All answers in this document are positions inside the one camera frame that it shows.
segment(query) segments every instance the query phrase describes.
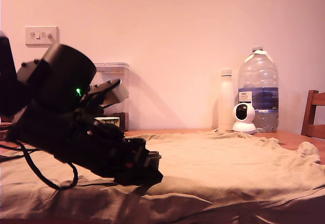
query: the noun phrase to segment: bottle cap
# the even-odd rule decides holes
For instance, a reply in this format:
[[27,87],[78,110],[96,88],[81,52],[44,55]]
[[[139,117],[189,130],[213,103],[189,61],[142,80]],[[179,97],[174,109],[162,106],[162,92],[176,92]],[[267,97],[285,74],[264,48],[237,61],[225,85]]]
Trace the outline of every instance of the bottle cap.
[[255,46],[252,48],[252,51],[255,52],[257,50],[263,50],[263,47],[262,46]]
[[232,75],[232,69],[231,68],[221,69],[221,75],[222,76],[231,76]]

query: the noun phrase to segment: switch plate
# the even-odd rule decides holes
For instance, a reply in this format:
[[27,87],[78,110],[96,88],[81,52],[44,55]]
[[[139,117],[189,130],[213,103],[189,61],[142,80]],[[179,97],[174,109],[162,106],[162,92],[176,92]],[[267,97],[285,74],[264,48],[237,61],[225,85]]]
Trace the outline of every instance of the switch plate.
[[27,47],[49,47],[58,43],[59,29],[57,26],[25,27],[25,43]]

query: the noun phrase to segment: wooden table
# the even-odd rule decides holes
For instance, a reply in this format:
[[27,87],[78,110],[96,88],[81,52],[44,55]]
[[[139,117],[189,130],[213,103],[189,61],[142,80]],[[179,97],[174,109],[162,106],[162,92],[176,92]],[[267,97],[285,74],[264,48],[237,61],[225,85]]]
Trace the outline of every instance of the wooden table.
[[[157,129],[157,130],[130,130],[125,132],[126,136],[136,136],[140,134],[175,134],[175,133],[195,133],[208,132],[212,129]],[[319,155],[322,164],[325,164],[325,140],[318,138],[311,138],[299,134],[290,133],[283,130],[278,130],[275,133],[255,133],[255,137],[276,138],[279,140],[281,146],[285,149],[296,150],[302,142],[308,141],[315,145],[319,150]]]

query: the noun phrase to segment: clear plastic container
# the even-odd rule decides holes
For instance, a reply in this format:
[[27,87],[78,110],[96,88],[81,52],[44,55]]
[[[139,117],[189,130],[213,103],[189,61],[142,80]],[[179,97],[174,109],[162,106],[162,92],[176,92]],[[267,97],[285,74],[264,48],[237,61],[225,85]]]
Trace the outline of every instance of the clear plastic container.
[[[97,73],[91,82],[91,86],[104,83],[108,80],[120,79],[121,82],[129,90],[129,64],[122,62],[94,63]],[[121,103],[112,105],[104,110],[105,116],[115,116],[120,118],[120,128],[124,131],[128,130],[128,107],[129,98]]]
[[276,65],[262,47],[241,66],[238,76],[239,102],[252,103],[256,132],[275,132],[279,125],[279,88]]

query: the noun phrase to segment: cloth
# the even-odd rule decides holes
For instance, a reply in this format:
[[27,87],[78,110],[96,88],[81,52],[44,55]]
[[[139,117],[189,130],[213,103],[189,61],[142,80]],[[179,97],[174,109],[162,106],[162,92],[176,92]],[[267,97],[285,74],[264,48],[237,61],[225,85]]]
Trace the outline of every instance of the cloth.
[[[324,218],[325,167],[309,142],[286,150],[274,138],[222,131],[138,137],[162,155],[161,183],[149,189],[123,187],[78,167],[77,187],[56,191],[18,159],[1,164],[1,218],[127,224],[315,223]],[[72,169],[53,156],[42,151],[31,156],[50,180],[73,178]]]

